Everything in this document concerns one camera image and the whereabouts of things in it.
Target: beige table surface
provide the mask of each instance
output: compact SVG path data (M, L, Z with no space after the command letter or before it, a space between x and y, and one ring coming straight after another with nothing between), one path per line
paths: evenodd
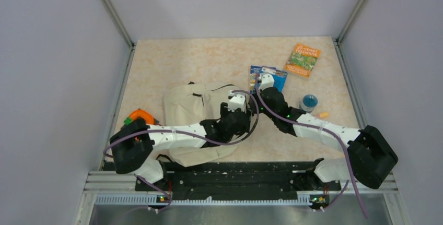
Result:
M282 69L297 43L321 50L309 79L288 75L283 94L290 106L311 93L319 99L313 114L328 111L326 121L358 127L331 37L275 37L139 40L127 80L117 132L124 119L141 108L162 123L163 95L172 87L221 81L249 88L251 65ZM343 154L316 141L280 132L260 115L255 132L219 161L309 161Z

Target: gray wall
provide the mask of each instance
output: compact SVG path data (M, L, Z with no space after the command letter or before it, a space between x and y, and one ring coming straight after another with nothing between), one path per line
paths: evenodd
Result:
M112 0L134 40L335 35L358 0Z
M344 54L368 122L399 156L394 169L414 224L441 224L443 0L369 0Z
M100 0L0 8L0 224L71 224L127 47Z

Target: book cover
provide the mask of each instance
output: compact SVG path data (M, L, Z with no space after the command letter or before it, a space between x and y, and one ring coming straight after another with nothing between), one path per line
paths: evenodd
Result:
M286 62L284 70L304 77L309 77L319 56L320 50L298 43L295 46L292 55Z

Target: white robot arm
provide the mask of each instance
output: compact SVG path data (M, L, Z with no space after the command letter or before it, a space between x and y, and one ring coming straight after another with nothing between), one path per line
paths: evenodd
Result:
M156 155L155 151L178 147L216 146L201 137L227 144L234 136L250 132L251 112L246 108L246 96L230 92L228 99L227 103L220 106L221 117L218 120L203 120L186 126L157 126L146 125L143 119L137 119L125 126L111 137L111 145L127 135L143 131L149 133L136 135L112 146L116 172L134 173L148 182L155 183L164 177L160 162L153 157Z
M398 157L375 127L348 128L315 118L303 110L289 107L282 93L273 85L272 75L262 74L260 97L257 93L254 95L258 99L260 112L272 119L284 133L310 138L338 151L346 150L354 176L368 187L379 188L398 162ZM348 163L344 158L321 160L314 173L322 182L350 179Z

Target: plastic container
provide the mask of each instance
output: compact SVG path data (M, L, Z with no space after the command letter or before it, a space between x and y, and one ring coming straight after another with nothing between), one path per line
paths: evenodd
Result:
M318 105L318 99L316 96L312 94L307 94L303 97L302 101L300 101L299 108L305 110L310 113L314 108Z

